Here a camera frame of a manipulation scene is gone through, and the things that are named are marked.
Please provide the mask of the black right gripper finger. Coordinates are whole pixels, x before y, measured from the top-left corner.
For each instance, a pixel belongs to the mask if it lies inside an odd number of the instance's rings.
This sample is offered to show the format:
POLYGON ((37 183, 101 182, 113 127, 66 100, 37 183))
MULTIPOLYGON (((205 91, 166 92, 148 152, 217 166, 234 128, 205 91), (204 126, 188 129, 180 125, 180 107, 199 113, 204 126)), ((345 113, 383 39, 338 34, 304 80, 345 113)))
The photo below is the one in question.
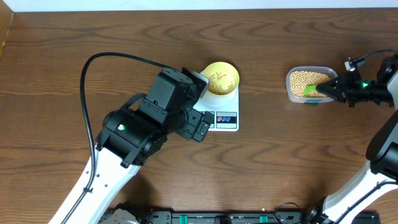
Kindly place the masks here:
POLYGON ((336 90, 326 90, 326 89, 318 89, 317 92, 322 93, 326 95, 327 97, 331 98, 332 100, 335 100, 337 102, 342 102, 342 94, 340 91, 336 90))
POLYGON ((316 90, 341 90, 342 85, 342 77, 336 77, 330 81, 327 81, 325 83, 321 83, 316 86, 316 90))

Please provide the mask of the green plastic measuring scoop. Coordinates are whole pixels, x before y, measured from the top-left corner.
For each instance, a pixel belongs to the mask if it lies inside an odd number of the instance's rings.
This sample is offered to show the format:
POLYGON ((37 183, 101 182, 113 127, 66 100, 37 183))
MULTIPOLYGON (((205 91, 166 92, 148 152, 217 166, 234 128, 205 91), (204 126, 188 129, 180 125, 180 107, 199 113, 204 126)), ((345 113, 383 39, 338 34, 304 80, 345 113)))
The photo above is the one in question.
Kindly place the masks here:
POLYGON ((317 86, 316 85, 307 85, 303 91, 303 96, 307 97, 308 94, 311 91, 316 91, 317 90, 317 86))

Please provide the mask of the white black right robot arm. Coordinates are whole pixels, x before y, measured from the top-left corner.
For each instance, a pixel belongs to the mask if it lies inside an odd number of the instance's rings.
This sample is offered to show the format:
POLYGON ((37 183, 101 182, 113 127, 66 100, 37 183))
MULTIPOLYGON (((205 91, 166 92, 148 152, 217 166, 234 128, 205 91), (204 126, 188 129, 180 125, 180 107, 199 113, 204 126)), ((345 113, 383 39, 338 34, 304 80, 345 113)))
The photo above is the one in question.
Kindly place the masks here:
MULTIPOLYGON (((362 80, 363 56, 345 62, 346 74, 319 84, 316 90, 340 103, 386 102, 397 107, 397 51, 385 58, 375 80, 362 80)), ((397 114, 371 139, 362 168, 337 192, 309 211, 304 223, 351 223, 373 201, 397 189, 397 114)))

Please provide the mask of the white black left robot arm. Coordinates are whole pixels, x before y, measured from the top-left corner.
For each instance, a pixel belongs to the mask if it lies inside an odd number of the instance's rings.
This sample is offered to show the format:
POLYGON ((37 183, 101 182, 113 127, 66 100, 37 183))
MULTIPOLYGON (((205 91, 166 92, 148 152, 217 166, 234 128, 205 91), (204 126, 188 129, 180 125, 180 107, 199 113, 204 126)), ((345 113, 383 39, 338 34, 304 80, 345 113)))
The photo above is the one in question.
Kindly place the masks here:
POLYGON ((202 142, 214 116, 194 106, 209 85, 209 79, 197 72, 163 68, 148 94, 136 94, 110 112, 96 137, 94 156, 51 223, 97 223, 170 134, 202 142))

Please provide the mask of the white digital kitchen scale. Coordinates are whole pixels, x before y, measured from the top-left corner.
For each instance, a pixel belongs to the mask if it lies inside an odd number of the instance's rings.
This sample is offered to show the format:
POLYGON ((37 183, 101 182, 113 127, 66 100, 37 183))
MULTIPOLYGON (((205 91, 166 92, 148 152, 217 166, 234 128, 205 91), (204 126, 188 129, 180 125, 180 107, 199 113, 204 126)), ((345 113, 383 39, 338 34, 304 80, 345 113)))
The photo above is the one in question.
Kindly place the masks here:
POLYGON ((214 95, 207 90, 193 108, 213 115, 210 131, 233 132, 239 129, 239 87, 225 96, 214 95))

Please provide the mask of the yellow plastic bowl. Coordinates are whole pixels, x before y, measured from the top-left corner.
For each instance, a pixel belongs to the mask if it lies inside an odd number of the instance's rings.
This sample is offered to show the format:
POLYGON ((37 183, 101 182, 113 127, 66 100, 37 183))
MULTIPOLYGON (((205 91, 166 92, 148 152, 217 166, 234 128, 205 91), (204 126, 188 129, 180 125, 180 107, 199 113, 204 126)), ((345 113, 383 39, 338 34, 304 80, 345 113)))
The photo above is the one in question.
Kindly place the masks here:
POLYGON ((212 73, 215 72, 227 73, 228 75, 233 76, 235 80, 235 89, 237 89, 240 77, 237 69, 234 66, 226 62, 215 62, 205 68, 205 70, 203 71, 203 75, 208 78, 212 73))

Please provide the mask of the clear container of soybeans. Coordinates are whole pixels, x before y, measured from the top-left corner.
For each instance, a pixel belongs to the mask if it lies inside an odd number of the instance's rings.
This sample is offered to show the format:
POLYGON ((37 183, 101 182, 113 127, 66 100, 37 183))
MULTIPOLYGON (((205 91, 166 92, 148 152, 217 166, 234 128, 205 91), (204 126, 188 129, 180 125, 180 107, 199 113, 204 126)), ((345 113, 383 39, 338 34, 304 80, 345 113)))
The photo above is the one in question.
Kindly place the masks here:
POLYGON ((337 77, 336 72, 328 67, 295 67, 286 76, 288 98, 294 103, 327 103, 333 101, 326 95, 311 91, 307 97, 303 91, 307 85, 319 85, 337 77))

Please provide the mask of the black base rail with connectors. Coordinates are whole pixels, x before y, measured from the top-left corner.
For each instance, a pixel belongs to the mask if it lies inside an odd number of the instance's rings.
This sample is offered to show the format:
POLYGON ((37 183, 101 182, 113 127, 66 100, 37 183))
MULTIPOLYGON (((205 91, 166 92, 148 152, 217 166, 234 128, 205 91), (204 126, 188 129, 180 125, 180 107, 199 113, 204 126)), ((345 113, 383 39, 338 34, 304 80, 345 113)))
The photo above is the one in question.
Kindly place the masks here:
POLYGON ((139 210, 129 202, 118 204, 114 210, 104 212, 99 223, 122 224, 252 224, 301 223, 305 212, 301 208, 283 208, 260 212, 175 212, 173 210, 139 210))

